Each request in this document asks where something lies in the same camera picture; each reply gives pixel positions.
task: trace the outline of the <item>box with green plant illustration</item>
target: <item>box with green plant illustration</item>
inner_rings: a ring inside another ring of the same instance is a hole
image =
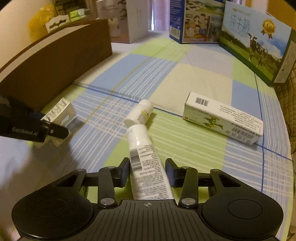
[[[263,135],[262,120],[193,92],[186,100],[183,119],[247,145],[252,145]]]

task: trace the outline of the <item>small white bottle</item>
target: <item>small white bottle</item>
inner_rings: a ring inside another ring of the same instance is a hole
[[[173,199],[165,169],[158,158],[145,125],[127,130],[134,199]]]
[[[153,111],[153,105],[150,100],[141,100],[124,119],[124,124],[127,128],[145,124]]]

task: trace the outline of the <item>gold medal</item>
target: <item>gold medal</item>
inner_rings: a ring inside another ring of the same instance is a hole
[[[274,34],[274,32],[276,31],[276,25],[273,23],[272,20],[270,19],[266,19],[263,21],[263,30],[261,31],[261,33],[264,34],[268,34],[268,38],[272,38],[272,34]]]

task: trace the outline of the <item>family illustration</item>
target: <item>family illustration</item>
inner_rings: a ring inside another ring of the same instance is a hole
[[[195,15],[189,20],[188,27],[186,28],[185,34],[188,37],[194,37],[197,34],[207,35],[207,23],[209,17],[206,17],[204,13]]]

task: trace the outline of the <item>blue sky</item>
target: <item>blue sky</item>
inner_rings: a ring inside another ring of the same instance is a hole
[[[233,11],[233,8],[241,10],[243,13],[238,11],[235,12]],[[235,27],[233,27],[233,25],[230,25],[232,15],[236,15],[237,17],[240,16],[243,20],[248,19],[250,21],[249,33],[255,35],[258,38],[257,41],[268,50],[268,53],[278,58],[283,57],[291,34],[291,28],[289,26],[278,21],[274,17],[268,16],[254,9],[236,3],[227,2],[225,8],[223,28],[225,28],[228,32],[233,34],[247,47],[250,46],[249,35],[247,33],[237,31],[238,25],[235,25]],[[276,25],[276,31],[272,35],[272,39],[268,38],[268,34],[263,35],[261,33],[261,31],[263,30],[263,21],[266,19],[271,19],[273,23]]]

